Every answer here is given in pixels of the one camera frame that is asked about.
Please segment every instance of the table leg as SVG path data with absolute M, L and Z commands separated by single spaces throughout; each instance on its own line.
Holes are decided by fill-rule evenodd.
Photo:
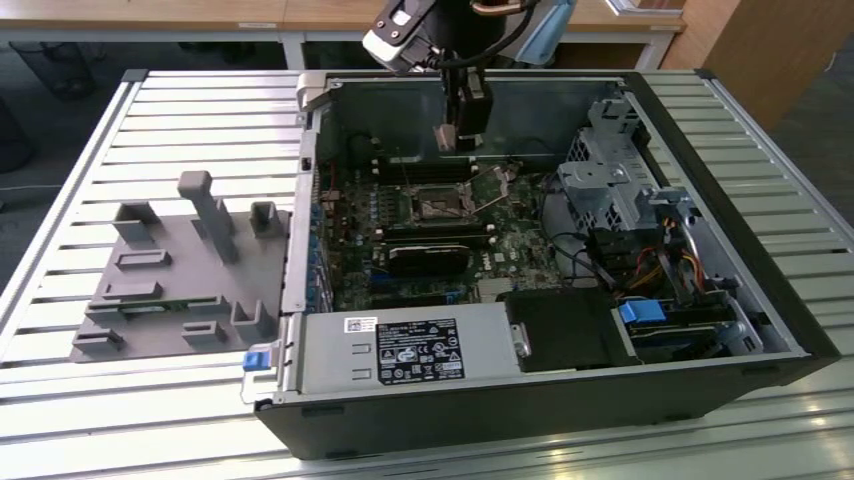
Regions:
M 305 70 L 305 57 L 303 55 L 303 44 L 305 43 L 304 32 L 281 32 L 281 49 L 284 50 L 284 61 L 288 70 Z

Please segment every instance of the blue latch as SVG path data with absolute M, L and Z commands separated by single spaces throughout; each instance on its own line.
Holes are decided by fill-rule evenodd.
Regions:
M 243 371 L 260 372 L 261 370 L 269 370 L 269 352 L 245 352 Z
M 664 322 L 667 316 L 658 300 L 628 300 L 619 306 L 623 323 Z

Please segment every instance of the sticker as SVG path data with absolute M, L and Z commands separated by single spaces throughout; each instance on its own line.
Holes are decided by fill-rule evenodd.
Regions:
M 344 318 L 344 333 L 372 332 L 376 330 L 376 317 Z
M 376 370 L 383 385 L 466 378 L 455 318 L 380 323 L 375 327 Z
M 276 28 L 276 24 L 263 23 L 263 22 L 248 22 L 248 23 L 239 23 L 237 28 Z

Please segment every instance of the warning label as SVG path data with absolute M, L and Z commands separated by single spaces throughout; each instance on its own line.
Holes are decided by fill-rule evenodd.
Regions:
M 466 378 L 456 319 L 377 323 L 376 361 L 383 385 Z

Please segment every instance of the slotted metal surface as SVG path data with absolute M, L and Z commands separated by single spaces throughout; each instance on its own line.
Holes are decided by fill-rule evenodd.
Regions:
M 160 215 L 188 213 L 177 175 L 204 168 L 231 210 L 259 198 L 292 204 L 295 73 L 152 72 L 141 84 L 121 85 L 36 238 L 36 247 L 40 238 L 47 243 L 28 252 L 10 284 L 20 288 L 0 300 L 10 314 L 0 336 L 0 478 L 842 477 L 854 466 L 850 231 L 714 84 L 687 72 L 647 80 L 842 361 L 696 421 L 299 461 L 240 401 L 240 353 L 65 361 L 116 238 L 108 221 L 120 201 L 155 199 Z M 654 153 L 679 184 L 666 155 Z

